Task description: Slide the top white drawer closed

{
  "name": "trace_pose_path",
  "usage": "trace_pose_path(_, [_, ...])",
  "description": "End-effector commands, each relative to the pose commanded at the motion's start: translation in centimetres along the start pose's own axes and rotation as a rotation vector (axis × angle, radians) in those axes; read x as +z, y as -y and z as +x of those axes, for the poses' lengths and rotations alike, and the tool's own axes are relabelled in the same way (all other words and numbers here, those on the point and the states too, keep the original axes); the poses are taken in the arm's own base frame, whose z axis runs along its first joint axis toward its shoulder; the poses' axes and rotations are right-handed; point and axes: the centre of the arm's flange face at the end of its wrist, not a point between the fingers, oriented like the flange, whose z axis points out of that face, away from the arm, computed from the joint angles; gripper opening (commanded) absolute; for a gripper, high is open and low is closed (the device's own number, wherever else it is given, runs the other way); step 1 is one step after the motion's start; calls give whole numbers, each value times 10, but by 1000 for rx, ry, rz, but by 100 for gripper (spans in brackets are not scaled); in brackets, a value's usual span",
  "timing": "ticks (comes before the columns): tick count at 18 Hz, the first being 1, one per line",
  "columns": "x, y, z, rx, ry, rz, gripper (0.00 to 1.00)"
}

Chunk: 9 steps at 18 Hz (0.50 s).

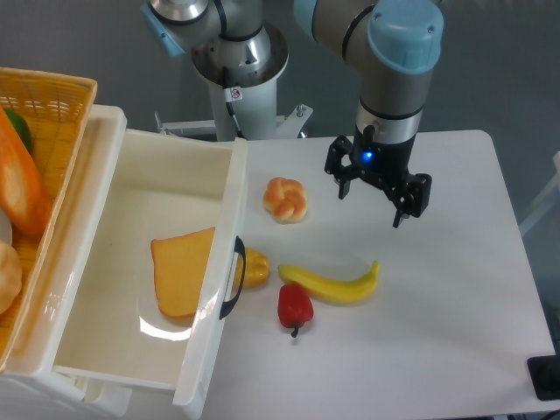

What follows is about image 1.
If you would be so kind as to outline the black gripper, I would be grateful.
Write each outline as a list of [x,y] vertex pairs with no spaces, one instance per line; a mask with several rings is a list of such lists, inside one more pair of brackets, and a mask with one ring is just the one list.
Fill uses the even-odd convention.
[[[419,218],[429,205],[432,176],[409,172],[416,136],[387,144],[376,142],[376,135],[375,128],[367,126],[363,131],[355,129],[353,144],[347,137],[337,136],[329,145],[324,170],[338,185],[340,200],[347,196],[350,182],[356,178],[394,197],[393,227],[398,228],[404,219]],[[344,158],[350,158],[351,164],[344,165]]]

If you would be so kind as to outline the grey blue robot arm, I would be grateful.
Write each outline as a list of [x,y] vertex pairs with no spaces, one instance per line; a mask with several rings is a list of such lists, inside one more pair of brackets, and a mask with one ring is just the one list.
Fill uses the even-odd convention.
[[[169,55],[192,57],[219,140],[275,136],[276,83],[289,54],[263,2],[146,1],[141,12]],[[441,11],[430,1],[296,1],[293,13],[311,39],[360,76],[354,135],[337,137],[325,161],[339,196],[360,179],[385,193],[396,221],[419,217],[431,177],[408,164],[441,52]]]

